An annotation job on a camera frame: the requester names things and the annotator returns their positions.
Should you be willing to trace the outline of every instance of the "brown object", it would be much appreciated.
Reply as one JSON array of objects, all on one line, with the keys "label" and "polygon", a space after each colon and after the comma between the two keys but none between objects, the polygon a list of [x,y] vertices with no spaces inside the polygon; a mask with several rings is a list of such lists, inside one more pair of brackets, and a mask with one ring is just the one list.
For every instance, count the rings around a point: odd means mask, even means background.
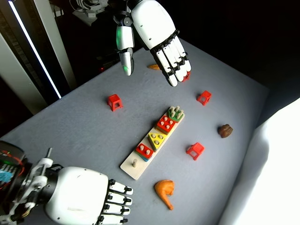
[{"label": "brown object", "polygon": [[153,65],[150,65],[150,66],[147,66],[149,69],[154,69],[154,70],[160,70],[158,64],[153,64]]},{"label": "brown object", "polygon": [[154,186],[156,193],[170,210],[173,210],[173,206],[170,203],[167,195],[173,195],[174,186],[175,184],[172,180],[161,180]]},{"label": "brown object", "polygon": [[229,124],[223,125],[217,129],[217,132],[219,135],[221,135],[222,138],[228,137],[232,133],[233,129]]}]

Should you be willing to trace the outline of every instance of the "small red plastic stool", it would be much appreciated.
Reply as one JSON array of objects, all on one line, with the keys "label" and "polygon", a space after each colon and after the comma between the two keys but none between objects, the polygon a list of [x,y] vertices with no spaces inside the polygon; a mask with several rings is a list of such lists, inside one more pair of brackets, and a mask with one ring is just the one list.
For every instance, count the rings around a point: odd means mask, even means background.
[{"label": "small red plastic stool", "polygon": [[187,154],[193,157],[193,160],[197,160],[197,158],[203,153],[204,147],[200,143],[193,144],[188,150]]},{"label": "small red plastic stool", "polygon": [[198,98],[197,101],[202,105],[206,105],[210,101],[211,94],[208,91],[204,91]]},{"label": "small red plastic stool", "polygon": [[185,82],[187,80],[189,80],[189,76],[191,75],[191,71],[188,71],[187,75],[183,77],[183,81],[182,82]]},{"label": "small red plastic stool", "polygon": [[122,100],[116,94],[111,95],[110,97],[108,97],[107,104],[111,107],[112,111],[115,111],[116,109],[123,108]]}]

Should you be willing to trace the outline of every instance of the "red wire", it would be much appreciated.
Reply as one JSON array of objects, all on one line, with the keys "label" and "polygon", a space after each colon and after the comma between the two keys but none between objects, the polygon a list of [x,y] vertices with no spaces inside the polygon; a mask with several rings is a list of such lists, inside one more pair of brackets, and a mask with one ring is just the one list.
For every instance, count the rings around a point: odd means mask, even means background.
[{"label": "red wire", "polygon": [[[18,177],[19,176],[21,176],[22,175],[22,173],[24,172],[24,170],[25,170],[25,168],[24,168],[24,165],[23,165],[23,163],[22,163],[22,161],[19,159],[19,158],[17,158],[17,157],[15,157],[15,156],[12,156],[12,155],[10,155],[9,153],[8,153],[8,151],[5,151],[5,150],[1,150],[2,151],[2,153],[4,153],[4,154],[6,154],[8,157],[11,157],[11,158],[13,158],[14,160],[16,160],[21,166],[22,166],[22,170],[21,170],[21,172],[19,173],[19,175],[18,175]],[[3,188],[5,188],[8,184],[10,184],[11,183],[11,181],[10,182],[8,182],[8,183],[6,183],[4,186],[2,186],[2,187],[0,187],[0,190],[1,189],[3,189]]]}]

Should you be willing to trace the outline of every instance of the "orange toy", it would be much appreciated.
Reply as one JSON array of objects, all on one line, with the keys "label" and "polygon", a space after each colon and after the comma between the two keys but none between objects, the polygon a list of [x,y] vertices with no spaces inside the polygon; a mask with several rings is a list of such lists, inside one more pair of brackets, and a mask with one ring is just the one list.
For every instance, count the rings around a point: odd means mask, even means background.
[{"label": "orange toy", "polygon": [[175,184],[171,180],[161,180],[154,186],[156,193],[170,210],[173,210],[173,206],[170,203],[167,195],[173,195],[174,186]]}]

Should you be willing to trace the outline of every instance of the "red block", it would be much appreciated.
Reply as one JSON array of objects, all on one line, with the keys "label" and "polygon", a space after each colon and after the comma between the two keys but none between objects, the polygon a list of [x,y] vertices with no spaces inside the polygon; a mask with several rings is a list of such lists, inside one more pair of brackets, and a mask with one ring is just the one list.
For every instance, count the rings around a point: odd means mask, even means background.
[{"label": "red block", "polygon": [[210,101],[211,94],[208,91],[204,91],[198,98],[197,101],[202,105],[206,105]]},{"label": "red block", "polygon": [[175,123],[176,123],[176,121],[173,121],[172,119],[170,119],[167,116],[163,116],[157,122],[156,129],[167,135],[172,130]]},{"label": "red block", "polygon": [[183,81],[185,82],[186,80],[189,80],[189,76],[191,75],[191,71],[188,71],[187,75],[183,77]]},{"label": "red block", "polygon": [[187,154],[193,157],[193,160],[197,160],[197,158],[203,153],[204,147],[200,143],[193,144],[188,150]]},{"label": "red block", "polygon": [[111,107],[112,111],[115,111],[116,109],[123,108],[122,100],[116,94],[111,95],[110,97],[108,97],[107,104]]},{"label": "red block", "polygon": [[153,152],[154,152],[152,149],[148,148],[146,145],[144,145],[144,144],[142,144],[142,143],[140,143],[140,144],[136,147],[135,150],[136,150],[138,153],[140,153],[143,157],[145,157],[146,159],[151,158],[151,156],[152,156],[152,154],[153,154]]}]

